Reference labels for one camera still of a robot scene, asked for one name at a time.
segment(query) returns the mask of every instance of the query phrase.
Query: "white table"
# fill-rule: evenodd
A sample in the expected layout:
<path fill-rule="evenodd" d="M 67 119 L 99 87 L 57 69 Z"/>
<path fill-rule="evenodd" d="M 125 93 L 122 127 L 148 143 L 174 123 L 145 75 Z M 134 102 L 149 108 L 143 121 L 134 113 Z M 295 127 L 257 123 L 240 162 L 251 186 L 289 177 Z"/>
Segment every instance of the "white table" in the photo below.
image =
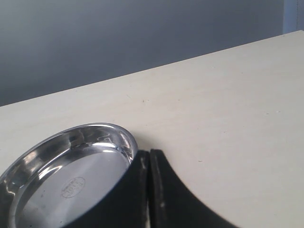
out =
<path fill-rule="evenodd" d="M 92 122 L 163 149 L 189 189 L 238 226 L 304 227 L 303 31 L 0 107 L 0 172 Z"/>

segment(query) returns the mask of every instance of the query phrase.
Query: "metal plate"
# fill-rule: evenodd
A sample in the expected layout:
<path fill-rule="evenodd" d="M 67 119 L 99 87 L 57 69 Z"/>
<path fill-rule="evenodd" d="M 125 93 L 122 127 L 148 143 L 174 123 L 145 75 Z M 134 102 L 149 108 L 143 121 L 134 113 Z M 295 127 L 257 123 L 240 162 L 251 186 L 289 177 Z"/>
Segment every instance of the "metal plate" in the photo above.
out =
<path fill-rule="evenodd" d="M 0 227 L 58 228 L 100 201 L 137 152 L 122 127 L 94 123 L 36 145 L 0 177 Z"/>

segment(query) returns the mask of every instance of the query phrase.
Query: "black rubber edge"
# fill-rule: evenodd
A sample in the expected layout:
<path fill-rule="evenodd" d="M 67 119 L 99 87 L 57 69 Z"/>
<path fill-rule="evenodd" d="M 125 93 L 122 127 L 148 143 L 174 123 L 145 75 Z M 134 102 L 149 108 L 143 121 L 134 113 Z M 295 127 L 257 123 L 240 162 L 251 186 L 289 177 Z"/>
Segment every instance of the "black rubber edge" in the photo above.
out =
<path fill-rule="evenodd" d="M 87 213 L 64 228 L 145 228 L 149 153 L 138 151 L 114 188 Z"/>
<path fill-rule="evenodd" d="M 151 228 L 237 228 L 187 189 L 161 150 L 151 150 L 148 175 Z"/>

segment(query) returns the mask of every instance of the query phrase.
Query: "black object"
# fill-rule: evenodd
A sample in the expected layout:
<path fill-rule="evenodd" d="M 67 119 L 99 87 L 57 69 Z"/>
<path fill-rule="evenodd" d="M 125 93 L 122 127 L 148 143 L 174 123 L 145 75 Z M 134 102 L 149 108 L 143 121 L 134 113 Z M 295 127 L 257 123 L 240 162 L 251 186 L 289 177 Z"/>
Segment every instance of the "black object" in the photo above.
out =
<path fill-rule="evenodd" d="M 93 208 L 64 228 L 145 228 L 149 153 L 138 151 L 114 188 Z"/>
<path fill-rule="evenodd" d="M 197 199 L 161 150 L 138 151 L 127 172 L 96 206 L 64 228 L 237 228 Z"/>
<path fill-rule="evenodd" d="M 152 228 L 236 228 L 187 189 L 160 150 L 151 150 L 148 185 Z"/>

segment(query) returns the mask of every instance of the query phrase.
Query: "embossed logo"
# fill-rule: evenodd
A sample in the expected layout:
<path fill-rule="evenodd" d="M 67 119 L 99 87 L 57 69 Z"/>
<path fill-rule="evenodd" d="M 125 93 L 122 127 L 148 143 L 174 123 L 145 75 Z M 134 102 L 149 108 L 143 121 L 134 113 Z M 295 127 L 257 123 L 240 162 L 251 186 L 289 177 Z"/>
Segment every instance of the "embossed logo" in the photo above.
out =
<path fill-rule="evenodd" d="M 82 177 L 75 177 L 69 180 L 62 188 L 61 195 L 64 198 L 71 198 L 81 192 L 85 187 L 85 179 Z"/>

